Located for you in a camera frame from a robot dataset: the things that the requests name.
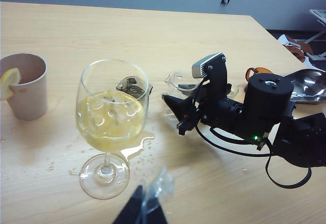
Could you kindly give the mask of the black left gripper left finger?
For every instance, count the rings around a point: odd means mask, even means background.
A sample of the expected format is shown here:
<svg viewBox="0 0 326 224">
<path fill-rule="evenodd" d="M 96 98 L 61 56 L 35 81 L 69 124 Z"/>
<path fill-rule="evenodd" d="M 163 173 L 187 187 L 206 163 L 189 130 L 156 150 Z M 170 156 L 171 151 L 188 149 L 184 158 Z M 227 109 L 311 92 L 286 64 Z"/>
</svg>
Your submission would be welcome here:
<svg viewBox="0 0 326 224">
<path fill-rule="evenodd" d="M 125 224 L 125 223 L 139 223 L 139 215 L 142 207 L 143 201 L 143 186 L 139 185 L 121 212 L 118 214 L 116 219 L 113 221 L 114 224 Z"/>
</svg>

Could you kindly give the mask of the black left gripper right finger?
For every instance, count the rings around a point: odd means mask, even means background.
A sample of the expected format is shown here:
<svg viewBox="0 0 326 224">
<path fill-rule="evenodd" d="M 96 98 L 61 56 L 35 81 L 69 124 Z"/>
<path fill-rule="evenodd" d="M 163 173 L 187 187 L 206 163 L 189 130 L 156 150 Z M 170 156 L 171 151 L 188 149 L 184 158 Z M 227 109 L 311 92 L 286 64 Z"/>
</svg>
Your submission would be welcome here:
<svg viewBox="0 0 326 224">
<path fill-rule="evenodd" d="M 145 211 L 145 223 L 148 224 L 168 224 L 161 204 L 157 198 L 151 199 Z"/>
</svg>

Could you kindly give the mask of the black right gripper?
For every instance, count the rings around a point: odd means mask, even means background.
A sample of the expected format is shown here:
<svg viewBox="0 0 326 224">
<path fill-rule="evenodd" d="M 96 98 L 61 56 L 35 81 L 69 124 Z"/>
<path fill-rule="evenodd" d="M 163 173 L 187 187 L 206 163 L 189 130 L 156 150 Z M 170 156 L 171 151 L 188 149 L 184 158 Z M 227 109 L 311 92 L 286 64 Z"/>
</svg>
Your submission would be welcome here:
<svg viewBox="0 0 326 224">
<path fill-rule="evenodd" d="M 228 82 L 223 82 L 218 86 L 211 81 L 205 85 L 198 84 L 196 88 L 197 108 L 193 104 L 192 96 L 181 99 L 162 94 L 163 101 L 180 121 L 177 124 L 178 134 L 185 135 L 187 131 L 193 130 L 198 122 L 226 132 L 236 132 L 241 122 L 243 104 L 227 97 L 231 92 L 231 87 L 232 85 Z"/>
</svg>

